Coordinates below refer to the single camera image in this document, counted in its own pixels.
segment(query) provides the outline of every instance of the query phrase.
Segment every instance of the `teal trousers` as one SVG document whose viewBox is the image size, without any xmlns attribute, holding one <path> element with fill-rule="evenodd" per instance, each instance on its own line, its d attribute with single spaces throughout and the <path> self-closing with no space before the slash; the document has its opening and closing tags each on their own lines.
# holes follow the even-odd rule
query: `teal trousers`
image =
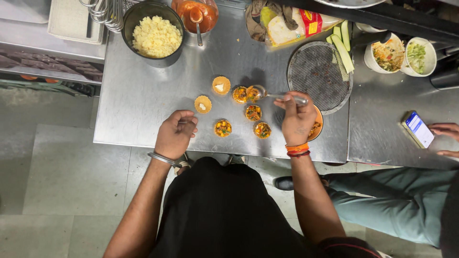
<svg viewBox="0 0 459 258">
<path fill-rule="evenodd" d="M 440 246 L 441 214 L 458 171 L 392 168 L 328 174 L 341 219 L 409 241 Z M 372 197 L 352 196 L 356 192 Z"/>
</svg>

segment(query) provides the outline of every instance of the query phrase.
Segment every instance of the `plastic bag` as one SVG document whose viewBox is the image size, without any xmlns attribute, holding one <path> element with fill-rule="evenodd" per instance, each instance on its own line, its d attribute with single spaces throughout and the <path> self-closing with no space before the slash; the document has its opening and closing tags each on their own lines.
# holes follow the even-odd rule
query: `plastic bag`
<svg viewBox="0 0 459 258">
<path fill-rule="evenodd" d="M 267 31 L 264 41 L 266 45 L 277 47 L 294 43 L 329 30 L 344 21 L 343 19 L 295 7 L 292 8 L 292 18 L 298 23 L 298 28 L 295 30 L 287 28 L 282 16 L 277 16 L 266 6 L 263 7 L 260 14 L 260 22 Z"/>
</svg>

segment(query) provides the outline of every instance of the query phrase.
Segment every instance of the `tomato sauce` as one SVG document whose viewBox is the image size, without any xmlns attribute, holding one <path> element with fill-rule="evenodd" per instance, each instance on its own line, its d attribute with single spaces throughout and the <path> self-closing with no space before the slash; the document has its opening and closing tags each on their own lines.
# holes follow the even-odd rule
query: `tomato sauce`
<svg viewBox="0 0 459 258">
<path fill-rule="evenodd" d="M 217 10 L 214 7 L 194 1 L 183 1 L 175 10 L 182 19 L 185 29 L 191 33 L 196 33 L 196 23 L 190 20 L 190 11 L 193 7 L 198 7 L 202 12 L 202 22 L 199 23 L 201 33 L 210 31 L 218 20 Z"/>
</svg>

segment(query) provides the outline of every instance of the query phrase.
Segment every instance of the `white bowl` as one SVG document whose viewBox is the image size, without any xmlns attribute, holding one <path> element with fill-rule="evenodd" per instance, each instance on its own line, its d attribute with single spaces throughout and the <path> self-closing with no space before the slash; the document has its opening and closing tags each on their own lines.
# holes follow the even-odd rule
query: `white bowl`
<svg viewBox="0 0 459 258">
<path fill-rule="evenodd" d="M 402 41 L 394 33 L 392 33 L 390 39 L 397 41 L 400 45 L 399 46 L 400 49 L 404 50 Z M 368 66 L 368 68 L 378 73 L 396 73 L 398 72 L 398 70 L 390 72 L 390 71 L 384 70 L 383 68 L 379 66 L 379 64 L 375 60 L 375 57 L 373 56 L 372 44 L 368 45 L 367 48 L 365 49 L 364 62 Z"/>
<path fill-rule="evenodd" d="M 424 72 L 423 73 L 417 73 L 411 68 L 411 65 L 408 62 L 408 45 L 410 43 L 415 43 L 419 44 L 421 46 L 425 46 L 425 56 L 424 56 Z M 412 38 L 410 41 L 408 41 L 408 44 L 406 44 L 406 49 L 405 49 L 405 59 L 403 60 L 402 63 L 402 71 L 403 73 L 409 75 L 409 76 L 415 76 L 415 77 L 425 77 L 429 76 L 433 73 L 435 70 L 435 67 L 437 66 L 437 54 L 435 52 L 435 49 L 432 46 L 432 43 L 430 43 L 428 40 L 423 39 L 423 38 Z"/>
<path fill-rule="evenodd" d="M 381 31 L 387 31 L 386 29 L 377 29 L 373 26 L 370 26 L 368 24 L 364 24 L 364 23 L 358 23 L 356 22 L 355 25 L 361 30 L 361 31 L 364 31 L 364 32 L 368 32 L 368 33 L 376 33 L 376 32 L 381 32 Z"/>
</svg>

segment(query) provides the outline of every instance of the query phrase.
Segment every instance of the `tattoo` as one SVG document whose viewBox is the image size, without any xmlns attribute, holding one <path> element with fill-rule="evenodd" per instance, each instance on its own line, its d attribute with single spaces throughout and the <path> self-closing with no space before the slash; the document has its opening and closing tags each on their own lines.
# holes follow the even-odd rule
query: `tattoo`
<svg viewBox="0 0 459 258">
<path fill-rule="evenodd" d="M 297 134 L 297 135 L 303 135 L 306 131 L 307 131 L 307 130 L 306 130 L 304 127 L 300 126 L 300 127 L 298 127 L 298 128 L 295 130 L 295 134 Z"/>
</svg>

